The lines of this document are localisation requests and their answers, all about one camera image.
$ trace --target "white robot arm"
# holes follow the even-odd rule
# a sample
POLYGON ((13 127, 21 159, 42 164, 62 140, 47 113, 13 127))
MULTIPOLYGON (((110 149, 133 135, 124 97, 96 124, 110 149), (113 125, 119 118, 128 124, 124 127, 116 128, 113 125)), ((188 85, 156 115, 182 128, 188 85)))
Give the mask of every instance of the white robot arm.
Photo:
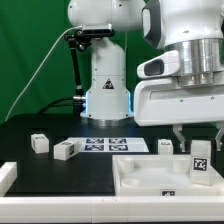
POLYGON ((133 117, 130 93, 125 87, 124 50, 103 35, 141 29, 143 0, 72 0, 68 17, 80 34, 92 38, 92 86, 86 93, 84 121, 100 126, 126 123, 133 117))
POLYGON ((150 0, 142 11, 144 38, 160 57, 138 67, 134 117, 140 126, 217 122, 224 133, 223 0, 150 0))

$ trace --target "white block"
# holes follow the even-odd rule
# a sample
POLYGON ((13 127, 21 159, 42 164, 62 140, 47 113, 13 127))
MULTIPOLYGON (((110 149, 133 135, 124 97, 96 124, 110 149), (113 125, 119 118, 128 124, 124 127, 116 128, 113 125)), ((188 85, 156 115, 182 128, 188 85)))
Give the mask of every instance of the white block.
POLYGON ((158 140, 158 154, 159 155, 173 155, 173 143, 171 140, 158 140))
POLYGON ((49 152, 49 140, 44 134, 31 135, 31 146, 37 154, 49 152))
POLYGON ((17 178, 15 162, 7 162, 0 169, 0 197, 4 197, 17 178))
POLYGON ((192 141, 190 181, 193 184, 211 185, 211 142, 192 141))
POLYGON ((194 184, 211 185, 210 159, 203 157, 192 157, 190 180, 194 184))
POLYGON ((79 153, 79 149, 81 147, 81 142, 78 140, 76 142, 73 141, 63 141, 54 146, 54 159, 59 160, 68 160, 71 157, 75 156, 79 153))
POLYGON ((211 158, 211 142, 194 140, 191 143, 191 155, 211 158))

